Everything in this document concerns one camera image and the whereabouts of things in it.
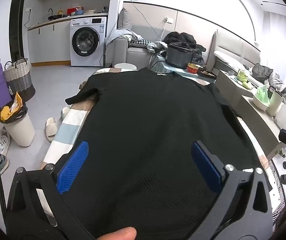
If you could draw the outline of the person's left hand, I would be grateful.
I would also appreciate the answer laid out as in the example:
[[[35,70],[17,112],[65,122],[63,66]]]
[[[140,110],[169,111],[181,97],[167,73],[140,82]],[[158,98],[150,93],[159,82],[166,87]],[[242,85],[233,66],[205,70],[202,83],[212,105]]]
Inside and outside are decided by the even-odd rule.
[[[133,227],[126,227],[118,231],[108,233],[97,240],[135,240],[137,231]]]

